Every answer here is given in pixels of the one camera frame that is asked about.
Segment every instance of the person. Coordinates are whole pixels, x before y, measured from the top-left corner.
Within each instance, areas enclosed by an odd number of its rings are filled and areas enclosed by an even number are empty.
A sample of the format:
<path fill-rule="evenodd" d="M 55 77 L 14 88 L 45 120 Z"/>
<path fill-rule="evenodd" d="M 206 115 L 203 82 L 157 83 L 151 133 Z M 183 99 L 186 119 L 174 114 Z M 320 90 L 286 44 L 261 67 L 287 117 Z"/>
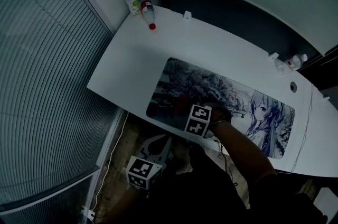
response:
<path fill-rule="evenodd" d="M 284 104 L 255 91 L 250 98 L 251 125 L 246 136 L 267 157 L 275 158 L 276 128 L 285 116 Z"/>
<path fill-rule="evenodd" d="M 210 122 L 210 130 L 248 183 L 250 209 L 229 175 L 194 145 L 189 150 L 192 172 L 164 172 L 149 192 L 131 186 L 103 223 L 326 223 L 327 217 L 306 194 L 288 192 L 264 153 L 231 125 L 230 112 L 213 108 Z"/>

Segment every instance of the anime girl illustration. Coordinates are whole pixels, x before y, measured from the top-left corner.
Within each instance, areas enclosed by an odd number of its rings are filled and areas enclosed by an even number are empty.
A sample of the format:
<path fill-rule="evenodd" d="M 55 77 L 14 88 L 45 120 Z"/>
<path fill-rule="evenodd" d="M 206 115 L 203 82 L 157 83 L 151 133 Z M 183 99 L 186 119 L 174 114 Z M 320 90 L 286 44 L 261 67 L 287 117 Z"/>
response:
<path fill-rule="evenodd" d="M 251 125 L 246 136 L 253 141 L 267 157 L 275 158 L 276 128 L 285 115 L 284 104 L 255 91 L 251 96 Z"/>

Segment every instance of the bottle with red label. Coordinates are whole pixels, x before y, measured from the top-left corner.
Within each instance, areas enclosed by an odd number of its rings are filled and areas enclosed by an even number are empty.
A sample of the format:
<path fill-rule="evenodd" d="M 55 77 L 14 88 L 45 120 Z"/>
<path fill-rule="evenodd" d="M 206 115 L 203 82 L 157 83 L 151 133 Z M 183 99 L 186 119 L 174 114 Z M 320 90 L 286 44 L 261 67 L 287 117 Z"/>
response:
<path fill-rule="evenodd" d="M 142 16 L 145 22 L 148 24 L 149 29 L 156 29 L 154 7 L 151 1 L 146 0 L 141 2 Z"/>

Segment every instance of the wire on desk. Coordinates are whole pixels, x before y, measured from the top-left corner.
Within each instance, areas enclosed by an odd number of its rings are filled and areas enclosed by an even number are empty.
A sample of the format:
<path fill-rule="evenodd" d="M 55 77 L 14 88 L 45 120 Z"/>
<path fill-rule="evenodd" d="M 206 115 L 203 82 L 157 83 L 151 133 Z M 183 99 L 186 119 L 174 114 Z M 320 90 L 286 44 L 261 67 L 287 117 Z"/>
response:
<path fill-rule="evenodd" d="M 291 169 L 290 172 L 277 172 L 277 174 L 280 174 L 280 173 L 283 173 L 283 174 L 291 174 L 291 173 L 293 173 L 293 171 L 296 169 L 296 165 L 297 165 L 297 161 L 298 161 L 299 155 L 301 154 L 301 151 L 302 151 L 303 146 L 304 146 L 305 141 L 306 141 L 306 134 L 307 134 L 308 122 L 310 121 L 310 116 L 311 116 L 311 112 L 312 112 L 312 96 L 313 96 L 313 90 L 314 90 L 314 85 L 312 84 L 312 86 L 311 86 L 311 99 L 310 99 L 310 104 L 309 104 L 309 106 L 308 106 L 307 122 L 306 122 L 305 132 L 304 132 L 302 144 L 301 144 L 301 147 L 300 147 L 299 152 L 298 152 L 298 154 L 297 154 L 295 163 L 294 163 L 294 165 L 292 166 L 292 169 Z"/>
<path fill-rule="evenodd" d="M 102 188 L 102 186 L 103 186 L 103 184 L 104 184 L 106 175 L 107 175 L 107 173 L 108 173 L 108 171 L 109 171 L 109 166 L 110 166 L 110 162 L 111 162 L 111 156 L 112 156 L 112 154 L 113 154 L 113 152 L 114 152 L 114 150 L 115 150 L 115 148 L 116 148 L 116 146 L 117 146 L 117 144 L 118 144 L 120 138 L 122 137 L 123 129 L 125 128 L 125 124 L 126 124 L 126 121 L 127 121 L 127 119 L 128 119 L 128 115 L 129 115 L 129 112 L 127 113 L 127 117 L 126 117 L 126 119 L 125 119 L 125 122 L 123 123 L 123 127 L 122 127 L 122 130 L 121 130 L 121 134 L 120 134 L 120 136 L 118 137 L 117 142 L 116 142 L 114 148 L 112 149 L 112 151 L 111 151 L 111 153 L 110 153 L 110 159 L 109 159 L 109 163 L 108 163 L 108 168 L 107 168 L 106 174 L 105 174 L 105 176 L 104 176 L 104 179 L 102 180 L 102 184 L 101 184 L 101 186 L 100 186 L 100 189 L 99 189 L 99 191 L 97 192 L 97 194 L 96 194 L 96 196 L 95 196 L 95 206 L 93 207 L 93 209 L 91 209 L 92 211 L 94 211 L 94 209 L 95 209 L 95 207 L 96 207 L 96 205 L 97 205 L 97 196 L 98 196 L 98 194 L 99 194 L 100 191 L 101 191 L 101 188 Z"/>

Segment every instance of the small bottle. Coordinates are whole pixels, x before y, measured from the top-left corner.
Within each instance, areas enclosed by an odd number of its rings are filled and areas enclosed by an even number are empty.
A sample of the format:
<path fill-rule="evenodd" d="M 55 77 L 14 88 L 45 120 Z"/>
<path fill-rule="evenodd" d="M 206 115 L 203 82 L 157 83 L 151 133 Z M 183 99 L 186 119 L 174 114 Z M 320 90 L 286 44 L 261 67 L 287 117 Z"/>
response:
<path fill-rule="evenodd" d="M 140 12 L 138 0 L 126 0 L 129 11 L 133 15 L 137 15 Z"/>
<path fill-rule="evenodd" d="M 292 71 L 298 70 L 302 67 L 303 63 L 307 61 L 307 55 L 294 55 L 290 59 L 286 60 L 285 63 L 289 66 Z"/>
<path fill-rule="evenodd" d="M 154 8 L 153 8 L 152 2 L 149 0 L 142 1 L 141 8 L 142 8 L 143 19 L 148 24 L 149 29 L 151 30 L 156 29 Z"/>

